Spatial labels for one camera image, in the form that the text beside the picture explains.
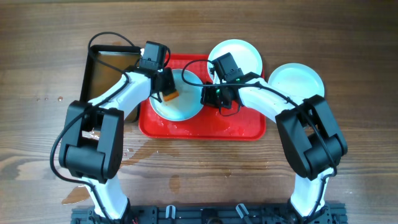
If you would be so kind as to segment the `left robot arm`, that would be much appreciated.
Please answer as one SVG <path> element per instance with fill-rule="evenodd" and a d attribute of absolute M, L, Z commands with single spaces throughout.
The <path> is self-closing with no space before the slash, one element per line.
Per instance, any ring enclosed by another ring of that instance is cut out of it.
<path fill-rule="evenodd" d="M 171 68 L 123 71 L 120 80 L 88 102 L 74 101 L 67 110 L 65 126 L 56 139 L 51 156 L 59 153 L 61 167 L 83 184 L 94 201 L 98 223 L 132 223 L 129 199 L 117 173 L 123 156 L 124 120 L 152 94 L 165 100 L 177 97 Z"/>

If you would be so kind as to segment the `orange green sponge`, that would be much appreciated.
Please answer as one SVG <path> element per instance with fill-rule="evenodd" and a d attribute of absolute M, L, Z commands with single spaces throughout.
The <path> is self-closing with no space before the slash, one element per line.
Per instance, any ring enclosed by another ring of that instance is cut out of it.
<path fill-rule="evenodd" d="M 169 94 L 162 94 L 164 101 L 170 101 L 179 96 L 179 92 L 177 90 L 169 93 Z"/>

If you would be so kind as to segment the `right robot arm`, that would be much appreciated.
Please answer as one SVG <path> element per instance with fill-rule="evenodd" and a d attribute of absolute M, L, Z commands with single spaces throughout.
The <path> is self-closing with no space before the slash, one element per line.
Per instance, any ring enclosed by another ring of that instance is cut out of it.
<path fill-rule="evenodd" d="M 232 102 L 260 112 L 277 125 L 285 157 L 296 173 L 288 221 L 310 223 L 323 215 L 326 185 L 348 151 L 326 99 L 286 93 L 261 77 L 203 85 L 204 105 L 230 109 Z"/>

